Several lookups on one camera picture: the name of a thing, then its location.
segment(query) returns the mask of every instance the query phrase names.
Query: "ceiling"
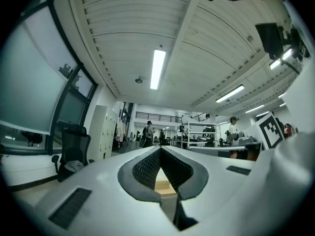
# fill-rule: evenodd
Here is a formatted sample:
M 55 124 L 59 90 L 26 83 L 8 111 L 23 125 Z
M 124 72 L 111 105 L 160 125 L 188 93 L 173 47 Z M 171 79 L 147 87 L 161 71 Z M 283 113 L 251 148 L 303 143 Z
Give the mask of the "ceiling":
M 269 68 L 255 24 L 290 19 L 279 1 L 75 0 L 88 51 L 118 100 L 220 115 L 272 103 L 295 79 Z M 150 89 L 155 49 L 166 51 Z M 142 84 L 135 79 L 139 76 Z M 216 103 L 238 85 L 245 89 Z

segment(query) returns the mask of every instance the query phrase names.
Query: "cap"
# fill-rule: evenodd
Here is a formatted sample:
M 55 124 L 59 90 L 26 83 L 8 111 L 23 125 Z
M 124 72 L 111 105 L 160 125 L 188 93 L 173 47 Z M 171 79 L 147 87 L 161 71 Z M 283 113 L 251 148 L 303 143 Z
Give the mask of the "cap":
M 239 118 L 236 118 L 235 116 L 232 116 L 232 117 L 230 118 L 230 122 L 232 122 L 233 120 L 239 120 Z

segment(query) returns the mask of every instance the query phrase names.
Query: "balcony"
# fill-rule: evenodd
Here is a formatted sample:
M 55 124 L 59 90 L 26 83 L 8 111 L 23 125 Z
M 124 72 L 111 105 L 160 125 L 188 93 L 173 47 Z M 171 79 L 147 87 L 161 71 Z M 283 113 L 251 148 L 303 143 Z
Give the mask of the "balcony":
M 210 118 L 210 114 L 202 113 L 192 118 L 196 121 L 204 121 Z
M 166 121 L 166 122 L 182 123 L 181 117 L 157 115 L 157 114 L 150 114 L 150 113 L 143 113 L 143 112 L 136 112 L 136 118 L 147 119 L 150 121 Z

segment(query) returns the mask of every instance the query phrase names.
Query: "fluorescent light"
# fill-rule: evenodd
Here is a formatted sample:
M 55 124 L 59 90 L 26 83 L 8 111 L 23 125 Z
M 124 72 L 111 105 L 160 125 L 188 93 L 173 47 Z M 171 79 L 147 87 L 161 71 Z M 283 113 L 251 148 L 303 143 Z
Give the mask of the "fluorescent light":
M 273 70 L 273 69 L 275 69 L 278 65 L 280 65 L 280 60 L 278 59 L 278 60 L 276 60 L 275 62 L 272 62 L 271 64 L 270 64 L 270 69 L 271 70 Z
M 247 113 L 249 113 L 249 112 L 255 111 L 256 109 L 260 109 L 260 108 L 262 108 L 263 106 L 264 106 L 264 105 L 260 105 L 259 107 L 256 107 L 256 108 L 253 108 L 253 109 L 251 109 L 251 110 L 246 111 L 245 113 L 247 114 Z
M 279 96 L 278 96 L 278 98 L 281 98 L 282 96 L 284 96 L 285 95 L 285 92 L 283 93 L 283 94 L 280 94 Z
M 10 140 L 15 140 L 15 137 L 11 137 L 11 136 L 5 136 L 5 137 Z
M 264 112 L 264 113 L 262 113 L 262 114 L 259 114 L 259 115 L 257 115 L 256 117 L 264 116 L 264 115 L 267 114 L 267 113 L 269 113 L 269 111 Z
M 239 91 L 242 91 L 245 87 L 243 85 L 238 86 L 236 89 L 233 89 L 231 92 L 228 92 L 226 95 L 222 96 L 221 98 L 217 99 L 216 102 L 220 103 L 224 100 L 226 100 L 227 98 L 235 95 L 236 93 L 238 93 Z
M 165 54 L 166 54 L 165 51 L 160 51 L 160 50 L 154 51 L 151 86 L 150 86 L 151 89 L 156 90 L 158 88 L 158 82 L 161 76 Z
M 289 49 L 285 52 L 285 54 L 282 56 L 282 59 L 286 60 L 288 57 L 292 55 L 292 49 Z

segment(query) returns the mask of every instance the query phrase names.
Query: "floor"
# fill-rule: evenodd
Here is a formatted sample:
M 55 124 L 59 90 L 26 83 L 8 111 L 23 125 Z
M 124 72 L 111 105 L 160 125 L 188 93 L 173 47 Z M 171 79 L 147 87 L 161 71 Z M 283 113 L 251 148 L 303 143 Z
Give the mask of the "floor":
M 13 196 L 18 199 L 35 206 L 51 189 L 54 189 L 60 184 L 57 180 L 41 184 L 39 186 L 25 189 L 22 191 L 13 192 Z
M 112 156 L 121 155 L 121 153 L 112 152 Z M 17 199 L 29 203 L 31 206 L 35 206 L 50 190 L 57 188 L 60 183 L 57 180 L 50 181 L 48 183 L 29 188 L 22 191 L 13 192 L 13 196 Z M 177 194 L 170 185 L 162 169 L 157 176 L 156 189 L 161 194 L 161 208 L 166 216 L 173 221 L 173 217 L 176 209 Z

